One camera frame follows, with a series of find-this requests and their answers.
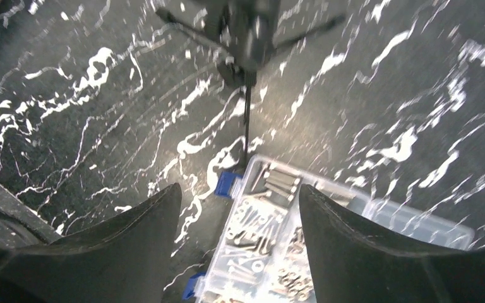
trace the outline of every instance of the plastic organizer box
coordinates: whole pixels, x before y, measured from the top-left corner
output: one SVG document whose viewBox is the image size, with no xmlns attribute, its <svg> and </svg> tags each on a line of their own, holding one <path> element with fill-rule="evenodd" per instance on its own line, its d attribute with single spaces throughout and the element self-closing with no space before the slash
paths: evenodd
<svg viewBox="0 0 485 303">
<path fill-rule="evenodd" d="M 467 249 L 473 230 L 392 201 L 374 200 L 261 155 L 244 177 L 223 173 L 217 194 L 234 199 L 205 275 L 192 292 L 197 303 L 316 302 L 300 219 L 301 184 L 315 186 L 344 207 L 401 234 Z"/>
</svg>

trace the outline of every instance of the floor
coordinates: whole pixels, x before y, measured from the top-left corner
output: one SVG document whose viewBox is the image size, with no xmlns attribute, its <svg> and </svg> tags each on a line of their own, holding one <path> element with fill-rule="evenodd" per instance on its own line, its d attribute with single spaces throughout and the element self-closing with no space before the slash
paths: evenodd
<svg viewBox="0 0 485 303">
<path fill-rule="evenodd" d="M 205 270 L 243 146 L 243 102 L 218 49 L 159 1 L 3 0 L 0 184 L 61 235 L 178 182 L 184 208 L 165 301 Z M 168 4 L 199 24 L 189 1 Z M 485 246 L 485 1 L 284 0 L 278 40 L 343 24 L 259 74 L 250 146 L 469 226 Z"/>
</svg>

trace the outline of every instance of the tripod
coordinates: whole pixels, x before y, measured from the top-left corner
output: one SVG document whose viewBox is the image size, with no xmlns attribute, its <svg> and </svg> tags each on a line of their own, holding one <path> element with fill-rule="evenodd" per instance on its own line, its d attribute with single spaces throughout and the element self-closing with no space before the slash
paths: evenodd
<svg viewBox="0 0 485 303">
<path fill-rule="evenodd" d="M 231 87 L 245 86 L 244 155 L 242 166 L 248 164 L 249 124 L 252 88 L 257 84 L 257 72 L 278 53 L 290 49 L 300 40 L 326 32 L 344 20 L 338 16 L 301 35 L 274 45 L 272 40 L 278 26 L 280 0 L 228 0 L 209 4 L 203 30 L 178 20 L 170 11 L 159 8 L 156 13 L 167 23 L 180 24 L 185 30 L 220 45 L 233 62 L 222 62 L 217 69 Z"/>
</svg>

